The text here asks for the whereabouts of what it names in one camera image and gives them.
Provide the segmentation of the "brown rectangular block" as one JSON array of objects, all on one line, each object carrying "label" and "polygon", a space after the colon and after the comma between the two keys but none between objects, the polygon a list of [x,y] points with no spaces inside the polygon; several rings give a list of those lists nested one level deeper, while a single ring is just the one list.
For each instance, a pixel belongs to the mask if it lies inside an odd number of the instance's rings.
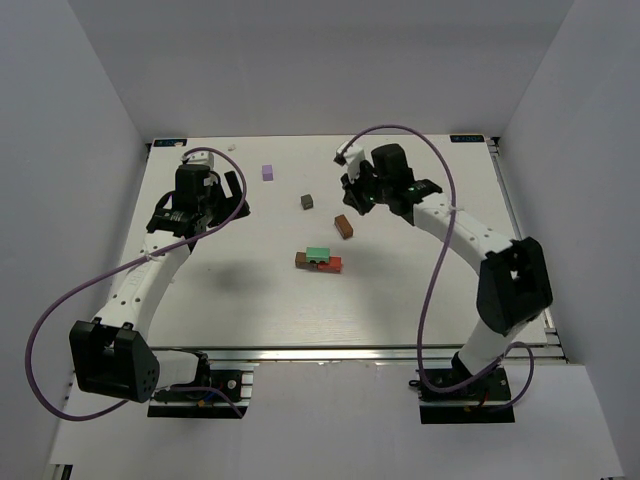
[{"label": "brown rectangular block", "polygon": [[353,237],[353,227],[344,214],[338,215],[334,218],[334,226],[342,239],[346,240]]}]

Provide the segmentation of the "purple cube block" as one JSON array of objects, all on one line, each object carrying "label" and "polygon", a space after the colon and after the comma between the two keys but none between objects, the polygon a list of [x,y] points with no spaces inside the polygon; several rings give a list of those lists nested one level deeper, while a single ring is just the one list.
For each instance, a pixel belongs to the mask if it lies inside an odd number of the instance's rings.
[{"label": "purple cube block", "polygon": [[261,168],[261,174],[262,174],[262,179],[265,182],[273,181],[274,180],[273,166],[269,164],[263,165]]}]

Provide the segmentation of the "green notched block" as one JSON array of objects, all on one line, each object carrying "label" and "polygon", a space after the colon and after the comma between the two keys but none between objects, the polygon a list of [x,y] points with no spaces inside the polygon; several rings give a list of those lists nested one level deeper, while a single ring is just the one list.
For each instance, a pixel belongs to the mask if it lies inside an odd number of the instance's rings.
[{"label": "green notched block", "polygon": [[328,247],[307,247],[305,257],[308,263],[328,264],[330,261],[330,249]]}]

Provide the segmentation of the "red rectangular block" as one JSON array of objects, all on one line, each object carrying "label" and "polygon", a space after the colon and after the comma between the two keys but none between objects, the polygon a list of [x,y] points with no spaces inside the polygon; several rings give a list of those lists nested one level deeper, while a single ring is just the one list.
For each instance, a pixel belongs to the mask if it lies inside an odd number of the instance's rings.
[{"label": "red rectangular block", "polygon": [[330,256],[327,262],[319,262],[318,270],[328,273],[341,273],[343,268],[342,259],[339,256]]}]

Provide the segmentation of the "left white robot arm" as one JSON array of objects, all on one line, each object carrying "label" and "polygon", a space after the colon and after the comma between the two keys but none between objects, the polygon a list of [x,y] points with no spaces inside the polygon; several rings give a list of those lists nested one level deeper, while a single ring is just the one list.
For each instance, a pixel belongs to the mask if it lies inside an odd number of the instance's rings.
[{"label": "left white robot arm", "polygon": [[155,352],[147,336],[164,294],[197,243],[197,236],[231,215],[248,215],[238,176],[218,175],[207,164],[183,164],[175,186],[157,202],[146,226],[143,263],[129,269],[119,289],[91,321],[69,334],[76,380],[88,393],[148,401],[174,385],[207,386],[203,355]]}]

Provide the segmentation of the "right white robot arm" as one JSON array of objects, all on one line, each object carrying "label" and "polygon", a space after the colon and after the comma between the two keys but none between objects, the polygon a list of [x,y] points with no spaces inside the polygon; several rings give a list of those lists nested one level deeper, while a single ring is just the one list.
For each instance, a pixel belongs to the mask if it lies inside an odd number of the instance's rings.
[{"label": "right white robot arm", "polygon": [[551,305],[540,243],[531,237],[511,239],[455,208],[440,186],[415,178],[400,145],[383,145],[370,153],[358,145],[343,145],[336,161],[347,168],[341,178],[346,205],[361,215],[376,205],[387,206],[409,225],[440,240],[477,274],[479,319],[452,362],[460,378],[471,378],[494,363]]}]

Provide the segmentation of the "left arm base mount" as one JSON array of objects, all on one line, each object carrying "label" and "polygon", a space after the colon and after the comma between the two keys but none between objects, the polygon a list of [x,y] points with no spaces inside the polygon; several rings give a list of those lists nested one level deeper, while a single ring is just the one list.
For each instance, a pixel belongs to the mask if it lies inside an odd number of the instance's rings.
[{"label": "left arm base mount", "polygon": [[166,419],[240,420],[248,410],[253,372],[212,369],[208,383],[168,387],[151,397],[147,416]]}]

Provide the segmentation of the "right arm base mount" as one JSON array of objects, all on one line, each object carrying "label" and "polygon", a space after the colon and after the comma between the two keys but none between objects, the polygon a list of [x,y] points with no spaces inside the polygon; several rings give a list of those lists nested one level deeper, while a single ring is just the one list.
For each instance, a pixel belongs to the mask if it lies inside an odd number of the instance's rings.
[{"label": "right arm base mount", "polygon": [[484,379],[460,390],[436,393],[419,379],[408,385],[418,395],[420,421],[423,425],[512,424],[515,415],[511,389],[505,370],[499,367]]}]

